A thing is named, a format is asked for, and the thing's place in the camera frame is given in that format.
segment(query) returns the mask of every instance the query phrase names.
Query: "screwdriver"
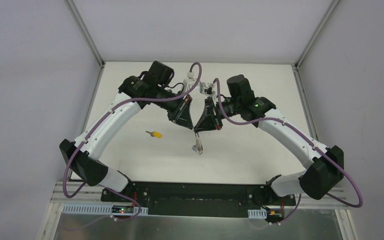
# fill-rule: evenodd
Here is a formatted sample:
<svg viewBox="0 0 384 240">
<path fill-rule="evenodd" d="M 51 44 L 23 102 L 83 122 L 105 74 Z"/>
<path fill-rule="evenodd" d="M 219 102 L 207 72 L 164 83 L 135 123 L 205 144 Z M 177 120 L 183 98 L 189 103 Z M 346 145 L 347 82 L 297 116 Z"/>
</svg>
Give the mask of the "screwdriver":
<svg viewBox="0 0 384 240">
<path fill-rule="evenodd" d="M 163 135 L 157 131 L 145 131 L 146 133 L 149 133 L 149 135 L 151 135 L 151 137 L 156 137 L 156 138 L 162 138 Z"/>
</svg>

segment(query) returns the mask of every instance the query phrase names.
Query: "white enclosure panel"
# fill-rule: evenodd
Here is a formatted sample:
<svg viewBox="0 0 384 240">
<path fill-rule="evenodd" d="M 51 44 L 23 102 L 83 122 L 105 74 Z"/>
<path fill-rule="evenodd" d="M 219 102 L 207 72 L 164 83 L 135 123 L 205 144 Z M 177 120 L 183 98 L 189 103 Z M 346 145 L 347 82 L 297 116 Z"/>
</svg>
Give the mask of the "white enclosure panel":
<svg viewBox="0 0 384 240">
<path fill-rule="evenodd" d="M 384 239 L 383 214 L 373 214 L 384 206 L 384 0 L 342 1 L 301 79 L 319 138 L 343 149 L 361 188 L 364 206 L 352 210 L 360 239 Z"/>
<path fill-rule="evenodd" d="M 171 86 L 183 81 L 191 66 L 191 63 L 165 64 L 175 71 Z M 138 76 L 150 66 L 150 62 L 106 63 L 88 124 L 106 109 L 124 79 Z M 270 99 L 298 128 L 308 133 L 291 66 L 203 63 L 202 67 L 202 80 L 208 83 L 218 77 L 226 96 L 229 96 L 226 80 L 244 74 L 255 96 Z M 190 112 L 195 124 L 204 110 L 206 96 L 198 90 L 191 96 Z M 233 119 L 243 121 L 240 116 Z M 192 150 L 195 144 L 192 130 L 170 122 L 164 109 L 147 105 L 115 135 L 100 160 L 134 181 L 261 184 L 277 174 L 304 170 L 292 153 L 261 129 L 233 125 L 226 120 L 223 124 L 220 131 L 200 134 L 203 154 L 198 155 Z M 151 137 L 145 131 L 157 131 L 163 137 Z"/>
<path fill-rule="evenodd" d="M 105 61 L 296 63 L 331 0 L 75 0 Z"/>
<path fill-rule="evenodd" d="M 0 240 L 33 240 L 99 66 L 64 1 L 0 1 Z"/>
</svg>

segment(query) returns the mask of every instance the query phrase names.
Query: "white connector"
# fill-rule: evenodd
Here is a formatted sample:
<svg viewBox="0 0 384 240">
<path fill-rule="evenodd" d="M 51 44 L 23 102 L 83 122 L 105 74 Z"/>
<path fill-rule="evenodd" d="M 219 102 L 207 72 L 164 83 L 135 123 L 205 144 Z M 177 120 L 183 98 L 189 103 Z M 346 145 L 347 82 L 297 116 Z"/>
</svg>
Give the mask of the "white connector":
<svg viewBox="0 0 384 240">
<path fill-rule="evenodd" d="M 187 78 L 188 79 L 193 79 L 194 78 L 194 72 L 193 71 L 188 71 L 187 72 Z"/>
<path fill-rule="evenodd" d="M 190 72 L 188 71 L 187 74 L 186 74 L 187 78 L 183 79 L 183 85 L 184 85 L 184 88 L 183 88 L 183 92 L 182 93 L 185 93 L 186 91 L 188 91 L 189 89 L 192 88 L 192 86 L 196 83 L 196 79 L 194 78 L 194 73 L 193 72 Z"/>
</svg>

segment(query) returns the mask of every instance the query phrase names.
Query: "white table surface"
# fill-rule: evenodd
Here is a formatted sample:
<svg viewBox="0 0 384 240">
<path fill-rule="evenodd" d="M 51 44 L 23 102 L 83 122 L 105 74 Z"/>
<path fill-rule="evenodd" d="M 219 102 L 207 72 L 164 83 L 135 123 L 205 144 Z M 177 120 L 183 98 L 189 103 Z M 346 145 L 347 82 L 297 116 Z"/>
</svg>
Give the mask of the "white table surface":
<svg viewBox="0 0 384 240">
<path fill-rule="evenodd" d="M 167 63 L 175 76 L 170 86 L 182 82 L 191 63 Z M 107 62 L 93 102 L 89 127 L 102 113 L 129 76 L 147 71 L 151 62 Z M 201 80 L 219 78 L 221 92 L 229 96 L 226 80 L 243 74 L 256 97 L 266 97 L 298 128 L 308 134 L 304 111 L 290 65 L 203 63 Z M 190 114 L 195 123 L 204 109 L 206 96 L 194 90 Z M 232 119 L 243 121 L 240 116 Z M 162 138 L 145 131 L 156 131 Z M 304 170 L 300 162 L 268 133 L 253 125 L 233 125 L 223 120 L 219 131 L 201 132 L 203 154 L 192 150 L 192 130 L 170 122 L 167 112 L 147 105 L 115 135 L 101 158 L 102 163 L 121 171 L 133 181 L 261 184 L 278 174 Z"/>
</svg>

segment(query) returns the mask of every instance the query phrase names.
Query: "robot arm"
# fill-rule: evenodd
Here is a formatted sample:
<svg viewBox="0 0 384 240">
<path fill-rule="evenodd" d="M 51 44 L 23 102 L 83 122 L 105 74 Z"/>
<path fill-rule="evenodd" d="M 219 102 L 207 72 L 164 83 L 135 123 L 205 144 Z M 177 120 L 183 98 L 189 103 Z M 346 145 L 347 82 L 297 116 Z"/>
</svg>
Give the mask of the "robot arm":
<svg viewBox="0 0 384 240">
<path fill-rule="evenodd" d="M 221 103 L 228 117 L 240 115 L 245 121 L 259 118 L 273 118 L 276 120 L 264 120 L 253 123 L 268 134 L 272 135 L 289 151 L 291 151 L 305 171 L 291 175 L 277 175 L 266 183 L 261 191 L 261 198 L 255 196 L 255 200 L 262 205 L 270 205 L 279 200 L 280 197 L 290 194 L 306 193 L 313 199 L 321 199 L 332 189 L 344 176 L 330 164 L 321 154 L 315 151 L 298 133 L 286 125 L 291 125 L 288 119 L 276 108 L 276 106 L 265 97 L 255 97 L 250 83 L 243 75 L 233 76 L 227 80 L 227 86 L 231 97 L 226 97 Z M 208 95 L 205 100 L 204 112 L 194 127 L 196 133 L 202 131 L 221 130 L 224 115 L 219 104 L 215 104 L 212 86 L 206 90 L 201 89 Z M 316 147 L 344 168 L 344 153 L 334 146 L 328 148 L 326 145 L 306 136 Z"/>
<path fill-rule="evenodd" d="M 180 95 L 164 88 L 168 86 L 174 74 L 173 69 L 155 61 L 149 71 L 144 72 L 143 79 L 131 76 L 124 80 L 118 88 L 112 102 L 91 127 L 86 129 L 73 142 L 64 139 L 59 148 L 66 164 L 76 149 L 71 169 L 79 175 L 89 186 L 101 185 L 117 192 L 121 192 L 131 182 L 127 176 L 109 168 L 99 161 L 104 149 L 128 120 L 143 109 L 148 101 L 126 101 L 132 98 L 167 99 Z M 169 121 L 182 127 L 192 129 L 190 104 L 192 98 L 155 102 L 159 107 L 167 110 Z"/>
</svg>

